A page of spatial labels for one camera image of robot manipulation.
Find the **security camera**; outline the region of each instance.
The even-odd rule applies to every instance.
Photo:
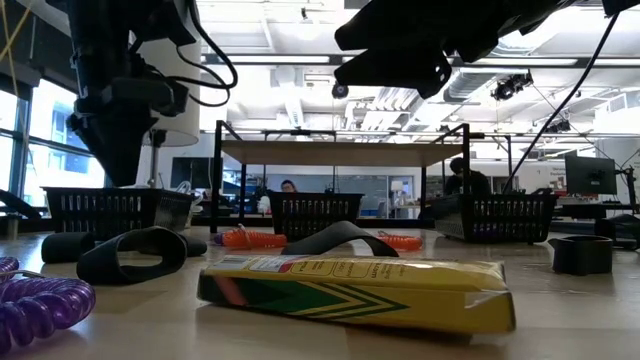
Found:
[[[342,100],[349,96],[349,87],[336,83],[335,85],[333,85],[331,95],[333,95],[333,98],[336,100]]]

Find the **wooden table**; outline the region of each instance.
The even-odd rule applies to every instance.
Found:
[[[456,338],[322,324],[211,306],[196,298],[200,269],[223,250],[189,259],[177,273],[127,287],[98,287],[86,320],[48,341],[12,350],[11,359],[635,359],[640,353],[640,265],[635,252],[616,252],[612,275],[573,277],[550,269],[546,244],[479,246],[429,231],[426,245],[407,257],[501,260],[513,291],[518,330],[506,336]],[[192,235],[209,236],[208,228]],[[1,256],[49,276],[74,276],[75,264],[43,265],[44,235],[2,240]],[[341,253],[366,254],[356,242]],[[149,257],[123,254],[127,262]]]

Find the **table surface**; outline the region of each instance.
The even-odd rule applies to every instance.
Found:
[[[208,238],[208,229],[191,235]],[[617,251],[611,275],[574,277],[550,269],[547,244],[469,245],[424,230],[424,249],[407,257],[504,261],[518,329],[509,335],[452,337],[323,324],[220,308],[196,298],[199,271],[223,255],[209,248],[177,273],[126,287],[97,287],[97,305],[80,324],[12,350],[12,359],[634,359],[640,353],[640,255]],[[44,265],[44,235],[2,240],[0,256],[26,270],[74,277],[75,264]],[[370,254],[353,242],[338,250]],[[277,253],[237,251],[236,253]],[[148,256],[123,253],[148,264]]]
[[[462,146],[230,140],[222,151],[242,164],[427,167],[460,154]]]

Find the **wooden shelf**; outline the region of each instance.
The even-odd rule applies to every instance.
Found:
[[[423,167],[462,153],[461,145],[223,141],[222,151],[247,165]]]

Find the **yellow crayon box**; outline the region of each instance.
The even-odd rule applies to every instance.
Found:
[[[462,334],[516,327],[502,264],[386,257],[229,255],[198,297],[316,320]]]

